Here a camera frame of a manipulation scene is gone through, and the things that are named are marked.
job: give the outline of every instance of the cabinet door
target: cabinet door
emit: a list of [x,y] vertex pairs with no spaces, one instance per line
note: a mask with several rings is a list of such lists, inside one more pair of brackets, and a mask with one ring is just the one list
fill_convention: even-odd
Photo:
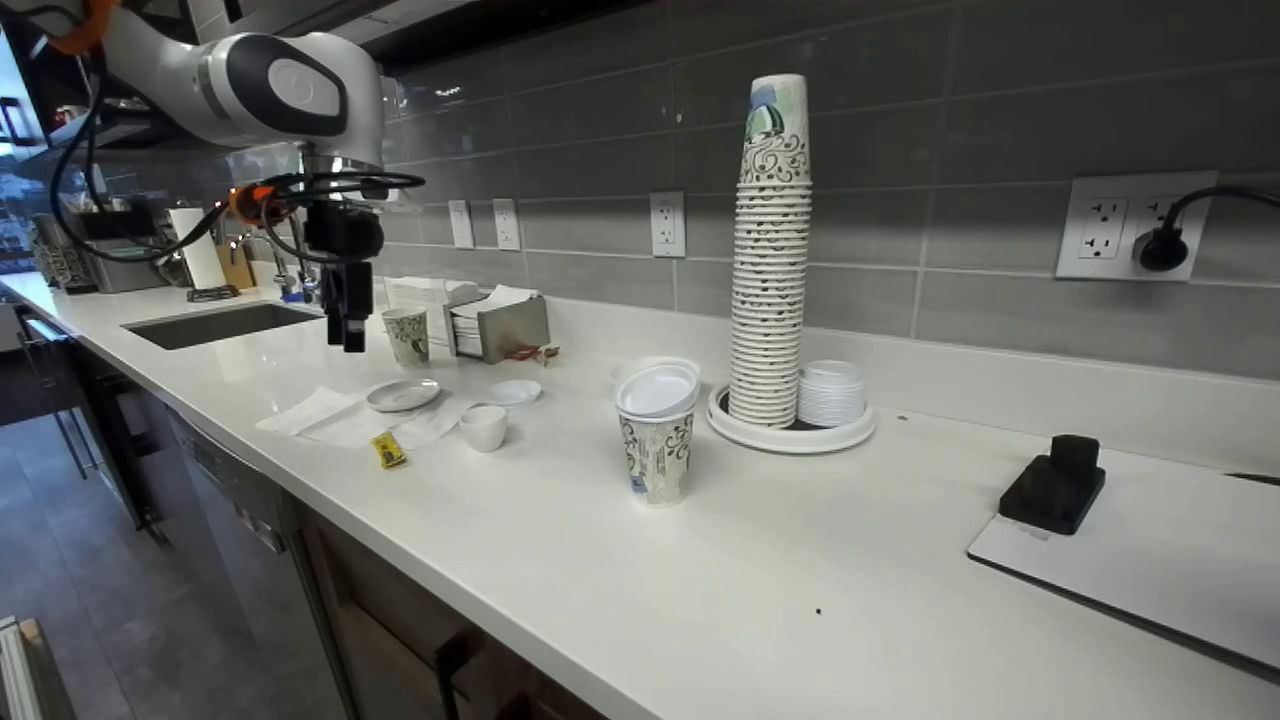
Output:
[[450,675],[450,704],[455,720],[601,720],[494,642]]
[[357,715],[449,720],[442,682],[471,644],[471,625],[314,515],[303,519],[303,547]]
[[[303,567],[303,547],[295,545],[295,524],[285,519],[292,514],[292,502],[260,473],[245,467],[178,420],[171,429],[187,443],[191,483],[194,502],[205,510],[208,534],[217,539],[217,551],[226,572],[226,588],[238,604],[238,618],[263,657],[263,674],[270,683],[270,715],[277,720],[340,720],[347,715],[333,653],[328,653],[328,629],[320,619],[320,608],[311,604],[311,581]],[[270,545],[260,534],[245,529],[246,510],[235,502],[260,502],[277,495],[270,524],[289,524],[280,534],[280,545]]]

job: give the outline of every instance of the cabinet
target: cabinet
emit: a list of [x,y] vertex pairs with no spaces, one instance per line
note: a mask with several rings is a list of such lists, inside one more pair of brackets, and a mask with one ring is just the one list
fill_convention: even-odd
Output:
[[357,715],[595,720],[588,704],[482,637],[320,515],[303,515]]
[[213,537],[208,567],[222,567],[222,604],[233,604],[263,660],[255,682],[263,683],[269,715],[344,720],[333,637],[295,537],[295,502],[183,420],[169,417],[169,434],[191,473],[187,506]]

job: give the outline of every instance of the electrical outlet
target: electrical outlet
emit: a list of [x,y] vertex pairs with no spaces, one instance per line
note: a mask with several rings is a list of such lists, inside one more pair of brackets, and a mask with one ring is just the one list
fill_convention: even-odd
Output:
[[475,250],[466,199],[449,199],[450,250]]
[[685,256],[685,197],[650,194],[646,227],[650,227],[650,256]]
[[521,250],[515,206],[508,197],[491,199],[494,250]]
[[1188,262],[1170,271],[1148,271],[1132,262],[1144,234],[1163,223],[1163,214],[1196,194],[1211,188],[1216,174],[1170,174],[1170,178],[1076,178],[1067,227],[1057,256],[1057,276],[1088,279],[1188,279],[1196,268],[1207,199],[1180,214]]

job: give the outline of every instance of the subway tile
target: subway tile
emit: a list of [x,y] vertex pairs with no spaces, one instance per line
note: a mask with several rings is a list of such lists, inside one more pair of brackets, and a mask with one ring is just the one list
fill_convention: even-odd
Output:
[[450,244],[449,206],[441,199],[392,199],[381,207],[387,244]]
[[817,329],[913,337],[916,271],[808,268],[808,312]]
[[588,83],[564,83],[550,92],[537,92],[538,104],[572,110],[572,134],[557,141],[590,141],[590,138],[638,138],[669,130],[669,73],[627,73],[627,75],[601,75]]
[[1064,244],[1067,184],[940,188],[928,268],[1052,271]]
[[1276,0],[971,0],[953,92],[1001,92],[1280,57]]
[[928,4],[936,0],[673,0],[669,48],[705,53],[723,45],[754,45]]
[[529,284],[546,295],[673,307],[673,262],[522,252]]
[[545,154],[538,165],[529,174],[558,174],[572,168],[580,197],[645,197],[680,188],[675,174],[675,141],[673,138],[638,138],[638,141],[613,141],[613,144],[580,144]]
[[394,73],[392,81],[403,90],[394,100],[394,110],[387,110],[387,119],[413,119],[418,113],[441,113],[449,104],[471,104],[471,100],[487,100],[487,97],[504,97],[504,81],[499,81],[499,53],[471,53],[462,60],[441,60],[441,64],[422,64],[422,69],[408,69]]
[[675,312],[730,315],[730,262],[675,262]]
[[387,125],[384,158],[394,161],[422,161],[422,158],[471,158],[513,144],[508,141],[508,104],[478,100],[478,104],[450,104],[426,117],[413,117],[403,125]]
[[730,256],[730,197],[685,197],[685,252]]
[[[730,256],[730,197],[688,197],[688,256]],[[828,265],[918,265],[928,194],[819,194],[808,256]]]
[[810,262],[918,265],[928,194],[823,194],[810,206]]
[[634,4],[494,53],[494,81],[504,90],[538,90],[654,64],[664,57],[664,4]]
[[567,144],[576,141],[572,90],[545,90],[529,97],[499,100],[508,110],[504,148]]
[[956,100],[947,184],[1067,180],[1102,174],[1273,174],[1280,64],[1148,83]]
[[[1280,199],[1280,184],[1250,184],[1263,197]],[[1244,199],[1211,199],[1207,223],[1199,238],[1199,279],[1250,279],[1250,284],[1280,284],[1280,218],[1263,206]]]
[[585,250],[585,252],[650,252],[646,199],[533,199],[521,206],[522,250]]
[[712,130],[712,134],[680,134],[680,184],[685,194],[717,194],[730,197],[744,158],[739,130]]
[[1280,378],[1280,292],[928,271],[924,339]]
[[673,125],[744,125],[751,81],[776,73],[808,75],[808,113],[828,113],[828,92],[835,90],[823,64],[823,35],[794,35],[751,45],[717,57],[688,57],[669,64]]
[[522,158],[491,154],[491,158],[434,158],[426,165],[413,165],[426,184],[417,188],[417,199],[455,199],[455,197],[513,197],[522,194]]
[[832,188],[930,184],[936,117],[936,104],[835,117],[828,148],[810,144],[817,178],[828,174]]
[[943,92],[953,8],[858,25],[828,35],[823,73],[832,110],[936,100]]
[[384,250],[376,256],[376,271],[384,276],[449,276],[475,284],[522,284],[521,252],[491,250]]
[[576,148],[529,148],[487,161],[508,184],[475,184],[471,197],[588,197],[580,184]]

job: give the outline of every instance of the power cord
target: power cord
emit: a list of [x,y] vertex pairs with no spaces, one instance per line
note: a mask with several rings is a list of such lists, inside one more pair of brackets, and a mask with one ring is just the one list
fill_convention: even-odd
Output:
[[1230,197],[1230,199],[1248,199],[1248,206],[1263,206],[1263,207],[1276,207],[1276,214],[1280,214],[1280,199],[1276,199],[1276,197],[1263,197],[1263,194],[1257,194],[1257,188],[1230,188],[1230,184],[1222,184],[1222,188],[1196,188],[1196,194],[1180,197],[1175,206],[1167,206],[1167,218],[1132,244],[1132,262],[1135,262],[1141,268],[1148,268],[1148,271],[1170,271],[1170,268],[1180,268],[1180,265],[1192,256],[1192,250],[1188,250],[1188,242],[1184,242],[1184,227],[1175,227],[1175,221],[1180,221],[1192,206],[1199,206],[1199,199],[1207,199],[1207,197]]

